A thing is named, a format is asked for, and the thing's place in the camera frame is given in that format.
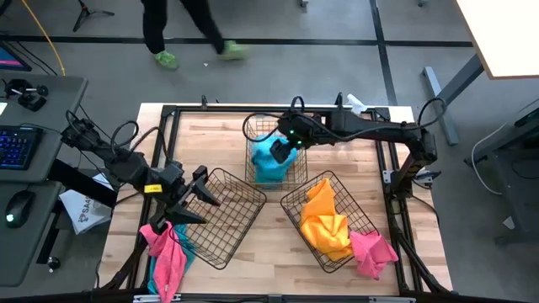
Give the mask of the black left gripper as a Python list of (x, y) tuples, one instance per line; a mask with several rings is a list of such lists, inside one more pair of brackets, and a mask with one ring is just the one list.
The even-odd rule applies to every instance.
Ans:
[(157, 203), (156, 212), (149, 220), (154, 233), (162, 235), (168, 226), (207, 223), (206, 219), (185, 208), (185, 201), (192, 194), (192, 188), (199, 200), (214, 206), (221, 205), (205, 186), (209, 180), (206, 166), (198, 166), (192, 177), (194, 185), (192, 182), (185, 182), (183, 165), (180, 162), (169, 162), (164, 168), (148, 169), (145, 195), (152, 197)]

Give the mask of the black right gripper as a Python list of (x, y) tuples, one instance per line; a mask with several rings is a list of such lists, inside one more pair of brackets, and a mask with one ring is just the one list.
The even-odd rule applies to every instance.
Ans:
[(308, 149), (316, 144), (316, 120), (309, 115), (284, 113), (277, 120), (278, 131), (288, 142), (276, 139), (270, 153), (278, 163), (291, 165), (296, 160), (296, 149)]

